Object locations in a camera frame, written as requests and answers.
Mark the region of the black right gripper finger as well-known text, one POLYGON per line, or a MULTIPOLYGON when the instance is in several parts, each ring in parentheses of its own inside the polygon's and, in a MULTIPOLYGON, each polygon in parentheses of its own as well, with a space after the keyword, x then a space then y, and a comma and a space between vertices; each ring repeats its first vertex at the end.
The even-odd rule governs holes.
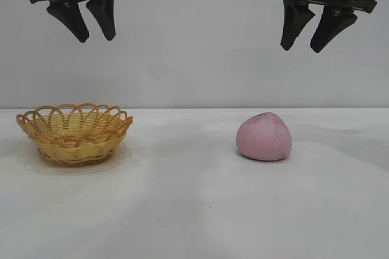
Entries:
POLYGON ((324 6, 318 27, 312 37, 310 47, 319 53, 339 33, 356 22, 353 9, 324 6))
POLYGON ((284 24, 281 46, 289 50, 307 23, 315 16, 309 9, 309 2, 283 0, 284 24))

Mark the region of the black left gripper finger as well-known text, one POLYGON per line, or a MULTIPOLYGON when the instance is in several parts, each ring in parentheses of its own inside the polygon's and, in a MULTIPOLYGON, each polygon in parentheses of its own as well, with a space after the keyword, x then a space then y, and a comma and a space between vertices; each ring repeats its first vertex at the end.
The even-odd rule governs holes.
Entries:
POLYGON ((81 15, 77 0, 51 2, 47 12, 65 25, 81 43, 89 38, 89 31, 81 15))
POLYGON ((89 0, 86 8, 98 22, 105 38, 111 41, 116 36, 114 24, 114 0, 89 0))

